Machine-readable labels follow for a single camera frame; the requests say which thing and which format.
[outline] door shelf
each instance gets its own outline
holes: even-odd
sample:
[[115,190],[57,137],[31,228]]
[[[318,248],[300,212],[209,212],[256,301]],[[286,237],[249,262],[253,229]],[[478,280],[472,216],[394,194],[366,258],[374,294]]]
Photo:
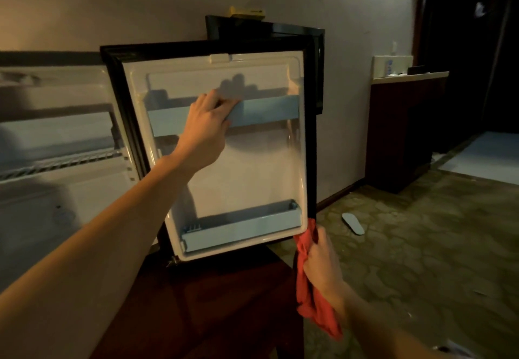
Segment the door shelf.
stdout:
[[[148,111],[153,136],[181,134],[186,125],[189,106]],[[232,109],[228,119],[231,127],[265,124],[299,118],[299,95],[250,99]]]
[[294,200],[200,218],[182,230],[185,252],[256,238],[301,226],[301,209]]

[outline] red cloth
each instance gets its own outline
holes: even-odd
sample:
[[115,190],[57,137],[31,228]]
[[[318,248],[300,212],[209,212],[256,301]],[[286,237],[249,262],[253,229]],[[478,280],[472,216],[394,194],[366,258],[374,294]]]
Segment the red cloth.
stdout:
[[317,326],[326,331],[331,337],[336,340],[342,338],[342,330],[335,317],[335,312],[332,306],[306,277],[303,265],[308,259],[308,252],[312,244],[319,240],[317,228],[315,226],[315,219],[308,218],[308,229],[305,233],[294,236],[295,244],[297,245],[297,282],[296,282],[296,297],[297,311],[302,317],[311,318]]

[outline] person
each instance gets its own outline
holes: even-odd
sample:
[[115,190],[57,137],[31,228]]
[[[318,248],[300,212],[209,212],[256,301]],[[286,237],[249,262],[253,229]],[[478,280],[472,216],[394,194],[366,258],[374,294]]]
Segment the person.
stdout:
[[[221,98],[215,90],[200,95],[173,153],[0,295],[0,357],[90,356],[179,192],[223,151],[230,125],[226,117],[238,102]],[[368,357],[432,357],[417,340],[381,323],[344,283],[321,227],[305,272]]]

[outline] patterned tile floor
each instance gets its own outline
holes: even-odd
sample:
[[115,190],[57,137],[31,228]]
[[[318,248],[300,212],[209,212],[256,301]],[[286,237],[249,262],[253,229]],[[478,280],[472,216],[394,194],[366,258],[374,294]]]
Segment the patterned tile floor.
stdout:
[[[341,214],[366,229],[355,236]],[[459,343],[519,357],[519,186],[431,170],[398,195],[364,186],[318,214],[345,279],[386,319],[428,346]],[[271,246],[292,264],[293,241]],[[308,358],[362,358],[346,331],[305,321]]]

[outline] light blue plastic bar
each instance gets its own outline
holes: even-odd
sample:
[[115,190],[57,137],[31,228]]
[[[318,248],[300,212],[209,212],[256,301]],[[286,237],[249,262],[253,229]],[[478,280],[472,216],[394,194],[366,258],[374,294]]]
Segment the light blue plastic bar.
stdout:
[[299,206],[264,217],[182,234],[186,252],[197,251],[301,226]]
[[[181,134],[189,107],[173,107],[148,112],[153,136]],[[229,114],[232,127],[272,123],[299,117],[299,95],[250,99],[237,104]]]

